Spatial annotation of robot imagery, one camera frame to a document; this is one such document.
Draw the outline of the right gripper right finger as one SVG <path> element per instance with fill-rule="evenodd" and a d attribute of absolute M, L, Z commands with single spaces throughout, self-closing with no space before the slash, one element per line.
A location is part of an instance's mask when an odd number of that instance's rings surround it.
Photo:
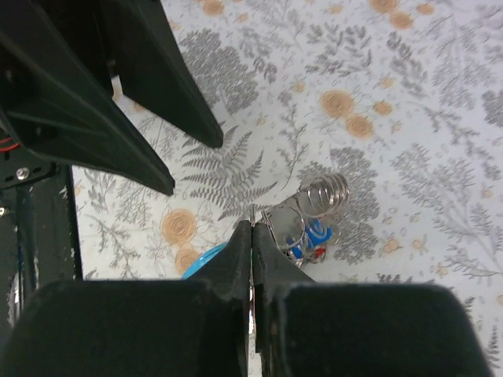
<path fill-rule="evenodd" d="M 318 283 L 253 229 L 264 376 L 488 376 L 457 298 L 434 284 Z"/>

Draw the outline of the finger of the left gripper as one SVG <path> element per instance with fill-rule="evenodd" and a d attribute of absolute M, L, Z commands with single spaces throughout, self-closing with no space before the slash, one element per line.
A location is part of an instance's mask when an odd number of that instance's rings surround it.
<path fill-rule="evenodd" d="M 50 19 L 93 77 L 209 148 L 223 132 L 185 65 L 159 1 L 52 1 Z"/>
<path fill-rule="evenodd" d="M 164 162 L 37 1 L 1 3 L 1 125 L 42 159 L 174 191 Z"/>

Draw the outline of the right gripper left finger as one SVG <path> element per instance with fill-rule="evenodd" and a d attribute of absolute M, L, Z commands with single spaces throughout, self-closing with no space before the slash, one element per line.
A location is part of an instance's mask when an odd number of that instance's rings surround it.
<path fill-rule="evenodd" d="M 4 376 L 245 376 L 252 227 L 184 280 L 60 281 L 29 301 Z"/>

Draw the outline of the bunch of coloured key tags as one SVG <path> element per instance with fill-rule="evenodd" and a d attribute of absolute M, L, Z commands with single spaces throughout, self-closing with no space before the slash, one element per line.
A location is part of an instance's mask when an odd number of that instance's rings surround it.
<path fill-rule="evenodd" d="M 251 204 L 251 225 L 261 223 L 275 247 L 297 268 L 322 262 L 327 244 L 341 237 L 338 217 L 348 204 L 350 189 L 341 173 L 303 180 L 297 191 L 261 211 Z"/>

